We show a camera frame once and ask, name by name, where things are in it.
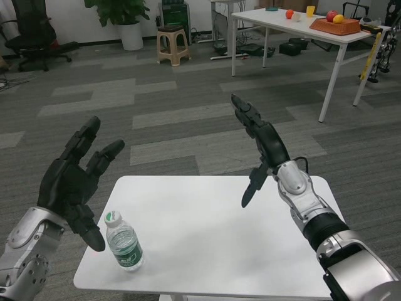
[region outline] red apple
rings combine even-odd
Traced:
[[[326,16],[327,21],[328,21],[328,22],[333,22],[333,19],[334,19],[334,17],[335,17],[336,15],[338,15],[338,12],[336,12],[336,11],[329,11],[329,12],[327,13],[327,16]]]

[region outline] plastic stool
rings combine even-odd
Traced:
[[[184,38],[185,47],[177,46],[177,37],[182,35]],[[160,39],[165,36],[169,39],[169,45],[166,48],[161,47]],[[185,35],[184,28],[182,26],[165,26],[158,28],[157,31],[157,63],[160,64],[161,60],[168,59],[171,61],[173,67],[180,65],[180,59],[187,56],[191,59],[189,53],[189,47],[187,37]]]

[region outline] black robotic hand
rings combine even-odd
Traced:
[[[60,158],[44,174],[38,199],[38,206],[62,216],[95,251],[103,251],[105,241],[86,203],[97,190],[100,176],[125,146],[123,140],[117,140],[95,152],[84,171],[79,166],[80,159],[88,152],[99,128],[100,119],[92,117],[75,132]]]
[[[234,94],[231,95],[231,102],[235,106],[237,119],[245,126],[248,135],[256,140],[258,151],[261,153],[262,164],[252,170],[249,176],[251,183],[242,197],[242,207],[245,208],[255,192],[261,190],[268,177],[268,171],[272,170],[275,174],[277,168],[290,158],[276,129],[270,122],[261,119],[261,114],[251,103],[243,102]]]

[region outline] green leaves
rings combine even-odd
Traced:
[[[145,0],[84,0],[86,8],[97,6],[100,24],[105,27],[108,20],[112,24],[129,25],[139,21],[137,16],[149,20]]]

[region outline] green bottle label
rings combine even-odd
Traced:
[[[127,254],[124,255],[114,255],[114,256],[117,259],[118,264],[124,268],[129,268],[136,265],[142,258],[142,248],[139,245],[139,241],[137,242],[137,245],[131,252],[128,252]]]

